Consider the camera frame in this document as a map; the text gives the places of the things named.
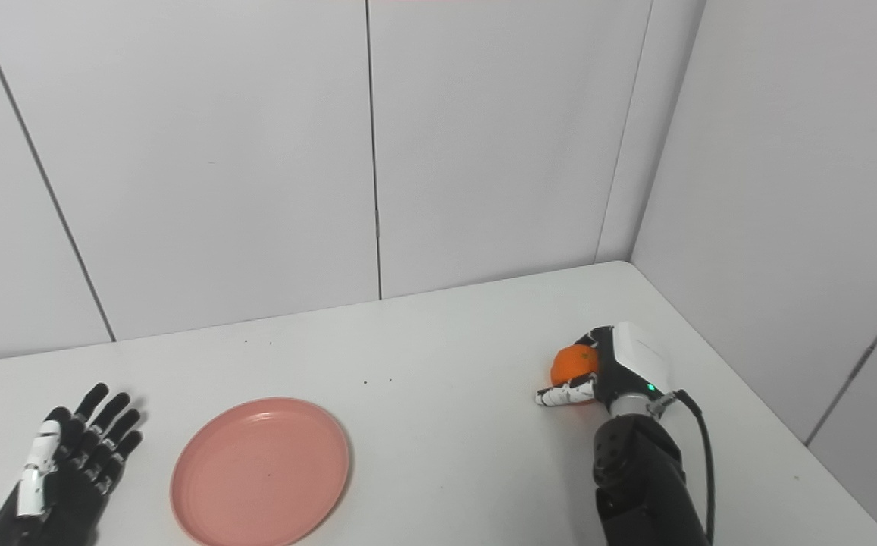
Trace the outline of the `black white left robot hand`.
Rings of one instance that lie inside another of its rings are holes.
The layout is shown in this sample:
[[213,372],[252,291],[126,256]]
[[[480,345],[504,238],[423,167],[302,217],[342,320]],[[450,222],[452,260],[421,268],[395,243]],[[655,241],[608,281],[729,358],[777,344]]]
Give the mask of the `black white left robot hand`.
[[100,381],[40,424],[0,508],[0,545],[92,545],[127,459],[143,442],[130,395]]

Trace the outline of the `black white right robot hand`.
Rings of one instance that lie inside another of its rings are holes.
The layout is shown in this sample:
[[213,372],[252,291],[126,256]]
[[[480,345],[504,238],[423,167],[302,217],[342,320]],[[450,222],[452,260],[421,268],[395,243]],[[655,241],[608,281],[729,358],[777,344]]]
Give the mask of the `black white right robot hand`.
[[597,402],[611,417],[642,415],[656,421],[675,400],[669,353],[632,322],[599,326],[559,350],[540,406]]

